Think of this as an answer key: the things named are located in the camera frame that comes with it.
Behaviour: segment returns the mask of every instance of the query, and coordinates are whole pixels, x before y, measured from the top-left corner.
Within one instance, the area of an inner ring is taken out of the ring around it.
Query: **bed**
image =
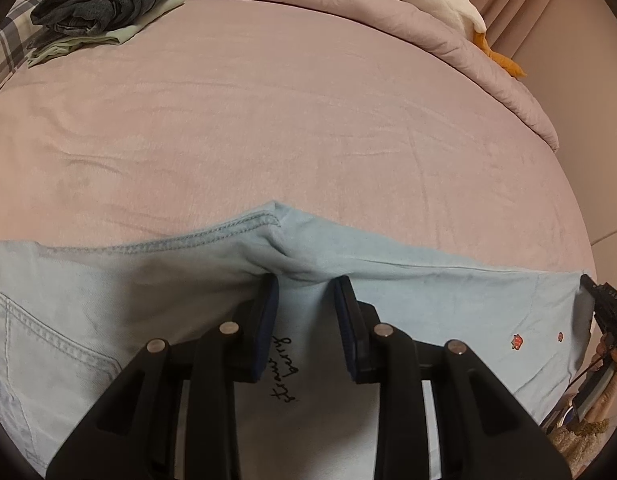
[[[4,83],[0,240],[136,244],[278,200],[489,266],[594,273],[557,148],[520,82],[405,2],[186,0],[123,48]]]

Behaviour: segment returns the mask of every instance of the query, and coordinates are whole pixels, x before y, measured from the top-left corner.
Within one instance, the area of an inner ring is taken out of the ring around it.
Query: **cable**
[[[607,357],[608,355],[611,354],[611,350],[613,350],[614,348],[617,348],[617,345],[611,345],[609,347],[609,349],[600,357],[598,357],[595,361],[593,361],[591,364],[588,365],[588,367],[586,367],[586,369],[584,371],[582,371],[582,373],[580,373],[575,379],[573,379],[570,383],[569,386],[567,386],[567,390],[573,386],[576,382],[578,382],[578,380],[585,375],[591,368],[593,368],[596,364],[598,364],[602,359],[604,359],[605,357]]]

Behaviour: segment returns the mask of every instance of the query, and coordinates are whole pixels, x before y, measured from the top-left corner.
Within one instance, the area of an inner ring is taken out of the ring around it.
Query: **wall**
[[[551,0],[514,59],[557,128],[598,280],[617,288],[617,20],[604,0]]]

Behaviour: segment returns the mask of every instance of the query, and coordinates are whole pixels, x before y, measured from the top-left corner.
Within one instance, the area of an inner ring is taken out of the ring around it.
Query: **jeans back pocket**
[[[120,365],[44,325],[1,292],[0,309],[6,386],[31,435],[25,455],[43,470]]]

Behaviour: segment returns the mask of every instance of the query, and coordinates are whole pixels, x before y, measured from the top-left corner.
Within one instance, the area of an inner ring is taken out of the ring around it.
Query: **metal screw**
[[[468,350],[467,346],[457,339],[451,339],[447,344],[447,348],[457,355],[462,355],[466,350]]]
[[[220,325],[220,332],[224,335],[232,335],[239,330],[239,324],[235,321],[227,321]]]
[[[373,332],[380,337],[388,337],[393,334],[393,327],[386,323],[377,323],[377,325],[373,327]]]
[[[159,354],[166,348],[166,342],[163,339],[151,339],[146,345],[146,350],[152,354]]]

